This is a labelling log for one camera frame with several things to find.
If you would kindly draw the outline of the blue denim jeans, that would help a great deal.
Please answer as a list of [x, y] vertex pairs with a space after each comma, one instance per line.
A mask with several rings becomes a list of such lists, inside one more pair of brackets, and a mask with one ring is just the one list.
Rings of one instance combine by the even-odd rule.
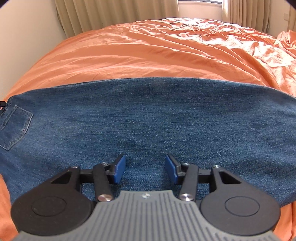
[[69, 166], [127, 158], [121, 190], [171, 189], [166, 154], [218, 164], [295, 201], [295, 98], [194, 78], [93, 81], [28, 91], [1, 111], [1, 174], [11, 201]]

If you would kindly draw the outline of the orange bed sheet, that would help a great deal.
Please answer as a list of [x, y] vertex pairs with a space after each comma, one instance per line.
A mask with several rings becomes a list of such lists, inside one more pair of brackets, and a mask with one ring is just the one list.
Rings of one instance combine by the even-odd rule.
[[8, 92], [96, 80], [194, 77], [295, 95], [295, 32], [277, 38], [217, 20], [170, 18], [113, 25], [68, 38]]

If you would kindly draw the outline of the beige left curtain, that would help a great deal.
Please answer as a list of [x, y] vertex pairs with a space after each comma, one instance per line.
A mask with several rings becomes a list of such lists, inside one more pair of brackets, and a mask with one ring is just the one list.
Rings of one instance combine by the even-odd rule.
[[143, 20], [177, 18], [178, 1], [55, 1], [58, 19], [66, 37], [110, 25]]

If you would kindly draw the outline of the beige curtain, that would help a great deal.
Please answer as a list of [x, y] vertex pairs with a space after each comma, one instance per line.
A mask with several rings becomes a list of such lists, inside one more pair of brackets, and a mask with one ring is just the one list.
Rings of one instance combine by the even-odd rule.
[[110, 25], [143, 20], [177, 18], [178, 1], [55, 1], [58, 19], [66, 37]]
[[270, 0], [222, 1], [222, 21], [267, 33], [270, 23]]

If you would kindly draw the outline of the black framed window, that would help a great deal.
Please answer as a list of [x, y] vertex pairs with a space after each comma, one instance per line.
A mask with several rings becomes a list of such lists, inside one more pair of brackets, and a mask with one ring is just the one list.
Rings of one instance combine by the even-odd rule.
[[189, 2], [201, 2], [210, 4], [222, 4], [223, 0], [179, 0], [179, 1], [189, 1]]

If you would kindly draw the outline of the beige right curtain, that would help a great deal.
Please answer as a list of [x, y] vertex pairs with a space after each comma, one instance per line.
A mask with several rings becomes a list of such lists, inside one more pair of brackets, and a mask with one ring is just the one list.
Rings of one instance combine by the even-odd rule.
[[267, 33], [270, 23], [270, 0], [222, 1], [222, 21]]

